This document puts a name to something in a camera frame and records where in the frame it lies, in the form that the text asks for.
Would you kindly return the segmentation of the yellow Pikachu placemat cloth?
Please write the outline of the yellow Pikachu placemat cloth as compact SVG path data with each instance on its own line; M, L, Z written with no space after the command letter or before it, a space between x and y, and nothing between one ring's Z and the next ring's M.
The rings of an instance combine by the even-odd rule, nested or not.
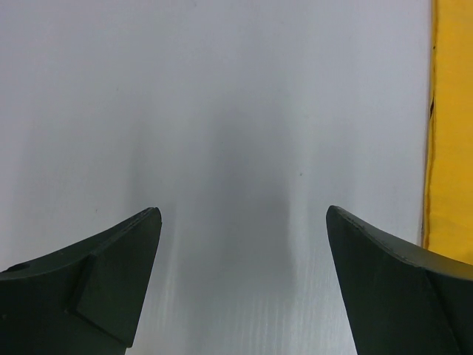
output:
M472 263L472 2L432 2L423 247Z

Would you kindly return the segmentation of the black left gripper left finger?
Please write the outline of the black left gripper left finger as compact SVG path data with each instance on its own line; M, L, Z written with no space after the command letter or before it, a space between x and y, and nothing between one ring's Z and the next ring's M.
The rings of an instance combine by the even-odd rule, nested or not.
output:
M124 354L160 240L156 207L1 272L2 354Z

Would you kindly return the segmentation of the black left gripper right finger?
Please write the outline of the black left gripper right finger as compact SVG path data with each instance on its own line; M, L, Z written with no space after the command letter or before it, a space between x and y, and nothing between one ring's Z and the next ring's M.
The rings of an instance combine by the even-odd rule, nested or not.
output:
M471 354L472 266L377 229L338 206L326 213L358 354Z

